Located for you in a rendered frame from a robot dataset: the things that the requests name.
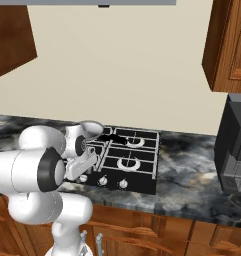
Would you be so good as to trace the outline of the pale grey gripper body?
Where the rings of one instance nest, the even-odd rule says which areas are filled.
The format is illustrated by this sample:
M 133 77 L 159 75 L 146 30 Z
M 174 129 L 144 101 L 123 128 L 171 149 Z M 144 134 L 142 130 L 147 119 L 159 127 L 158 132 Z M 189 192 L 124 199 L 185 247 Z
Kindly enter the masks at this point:
M 94 147 L 88 147 L 80 157 L 69 158 L 66 164 L 65 177 L 74 181 L 97 162 Z

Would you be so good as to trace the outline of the black gas hob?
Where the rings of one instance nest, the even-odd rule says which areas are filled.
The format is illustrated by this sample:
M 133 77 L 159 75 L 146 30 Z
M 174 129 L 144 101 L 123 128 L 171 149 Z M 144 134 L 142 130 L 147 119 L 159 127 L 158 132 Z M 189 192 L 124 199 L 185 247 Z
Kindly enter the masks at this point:
M 159 133 L 121 127 L 105 127 L 104 134 L 116 134 L 127 139 L 127 144 L 115 143 L 112 140 L 94 139 L 87 142 L 94 147 L 97 163 L 84 174 L 86 182 L 75 180 L 77 184 L 105 187 L 110 190 L 122 190 L 145 194 L 156 194 Z M 106 176 L 108 183 L 101 186 L 98 181 Z M 128 186 L 123 189 L 119 182 L 125 179 Z

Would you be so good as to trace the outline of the brown wooden cupboard door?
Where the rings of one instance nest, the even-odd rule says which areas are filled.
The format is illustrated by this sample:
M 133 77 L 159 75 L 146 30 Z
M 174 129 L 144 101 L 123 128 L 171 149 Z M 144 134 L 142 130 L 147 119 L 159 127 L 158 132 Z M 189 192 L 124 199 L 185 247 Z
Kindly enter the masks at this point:
M 103 234 L 102 242 L 103 242 L 103 239 L 106 238 L 106 237 L 123 237 L 123 236 L 105 236 Z M 174 251 L 174 256 L 185 256 L 187 243 L 186 242 L 173 241 L 173 242 L 170 243 L 170 245 L 160 245 L 160 246 L 164 246 L 168 249 L 173 250 Z
M 8 199 L 0 196 L 0 256 L 44 256 L 53 245 L 51 225 L 25 225 L 14 221 Z

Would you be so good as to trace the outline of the brown wooden drawer front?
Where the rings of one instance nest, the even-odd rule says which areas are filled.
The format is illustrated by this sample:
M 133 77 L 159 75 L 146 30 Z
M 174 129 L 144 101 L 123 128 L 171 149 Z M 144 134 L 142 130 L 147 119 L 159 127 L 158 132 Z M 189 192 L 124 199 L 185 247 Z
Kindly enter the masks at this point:
M 241 248 L 241 228 L 196 221 L 185 256 L 224 256 L 215 249 L 222 241 Z
M 102 205 L 94 206 L 91 221 L 129 228 L 145 227 L 154 231 L 157 238 L 173 237 L 179 241 L 188 239 L 192 226 L 192 221 L 187 219 Z

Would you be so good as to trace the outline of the black microwave oven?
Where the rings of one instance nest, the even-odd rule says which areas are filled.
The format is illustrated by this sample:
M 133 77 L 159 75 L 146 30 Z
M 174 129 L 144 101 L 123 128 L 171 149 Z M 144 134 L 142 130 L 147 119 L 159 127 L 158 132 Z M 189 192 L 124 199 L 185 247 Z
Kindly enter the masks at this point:
M 241 195 L 241 94 L 229 93 L 214 146 L 222 191 Z

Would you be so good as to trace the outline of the grey extractor hood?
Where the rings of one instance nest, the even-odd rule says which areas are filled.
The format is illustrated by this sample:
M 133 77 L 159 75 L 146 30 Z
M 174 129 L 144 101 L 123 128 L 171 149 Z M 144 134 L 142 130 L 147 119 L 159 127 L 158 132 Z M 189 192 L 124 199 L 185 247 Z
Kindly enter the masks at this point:
M 166 5 L 175 6 L 177 0 L 19 0 L 24 5 Z

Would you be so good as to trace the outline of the brown wooden wall cupboard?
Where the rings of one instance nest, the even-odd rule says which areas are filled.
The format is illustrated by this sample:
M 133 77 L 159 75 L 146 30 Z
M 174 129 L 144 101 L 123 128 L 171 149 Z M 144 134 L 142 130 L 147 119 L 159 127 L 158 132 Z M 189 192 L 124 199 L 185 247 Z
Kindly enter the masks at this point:
M 28 8 L 0 5 L 0 76 L 36 57 Z

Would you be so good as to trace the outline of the brown panelled wall cupboard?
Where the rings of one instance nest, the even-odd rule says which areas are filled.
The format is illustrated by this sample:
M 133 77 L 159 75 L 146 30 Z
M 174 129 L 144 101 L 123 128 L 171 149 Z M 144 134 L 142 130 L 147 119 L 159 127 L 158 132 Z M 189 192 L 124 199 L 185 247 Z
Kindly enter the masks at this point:
M 213 92 L 241 93 L 241 0 L 213 0 L 202 67 Z

